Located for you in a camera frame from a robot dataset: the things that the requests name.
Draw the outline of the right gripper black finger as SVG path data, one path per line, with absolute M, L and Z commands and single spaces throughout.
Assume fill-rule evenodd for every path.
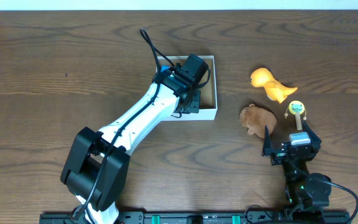
M 311 144 L 314 146 L 321 145 L 321 139 L 311 130 L 305 120 L 302 121 L 303 131 L 306 132 L 311 140 Z
M 272 142 L 270 140 L 269 129 L 265 126 L 264 144 L 262 147 L 262 156 L 270 156 L 273 151 Z

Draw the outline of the brown plush toy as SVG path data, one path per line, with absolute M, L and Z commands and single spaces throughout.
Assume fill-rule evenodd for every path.
M 249 135 L 256 134 L 262 139 L 265 138 L 265 127 L 268 128 L 268 134 L 271 134 L 277 125 L 277 119 L 273 113 L 254 104 L 242 109 L 239 121 L 243 127 L 248 129 Z

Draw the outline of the yellow wooden rattle drum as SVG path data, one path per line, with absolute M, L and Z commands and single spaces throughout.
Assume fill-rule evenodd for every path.
M 286 112 L 284 114 L 284 117 L 287 118 L 289 114 L 292 114 L 295 116 L 295 123 L 296 123 L 296 129 L 298 131 L 302 130 L 302 121 L 307 120 L 307 112 L 304 104 L 300 101 L 294 100 L 290 102 L 288 105 Z

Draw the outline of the colourful two-by-two puzzle cube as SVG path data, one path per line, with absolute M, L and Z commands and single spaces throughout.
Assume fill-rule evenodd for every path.
M 164 73 L 164 72 L 165 72 L 165 73 L 169 73 L 169 72 L 170 72 L 170 66 L 168 66 L 168 65 L 162 65 L 160 71 L 161 71 L 162 73 Z

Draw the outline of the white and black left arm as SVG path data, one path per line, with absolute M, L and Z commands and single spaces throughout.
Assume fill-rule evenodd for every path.
M 81 205 L 72 222 L 114 223 L 115 202 L 125 183 L 131 154 L 165 118 L 181 113 L 199 95 L 208 68 L 170 67 L 155 74 L 147 93 L 126 113 L 98 131 L 85 127 L 74 138 L 60 180 Z

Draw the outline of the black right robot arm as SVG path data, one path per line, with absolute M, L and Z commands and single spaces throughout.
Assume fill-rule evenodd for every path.
M 285 179 L 285 195 L 290 204 L 283 215 L 290 218 L 295 212 L 321 212 L 329 205 L 331 179 L 320 173 L 310 173 L 306 163 L 312 161 L 321 148 L 321 139 L 306 121 L 301 132 L 289 135 L 289 141 L 273 148 L 269 129 L 264 127 L 262 155 L 270 158 L 273 166 L 281 166 Z

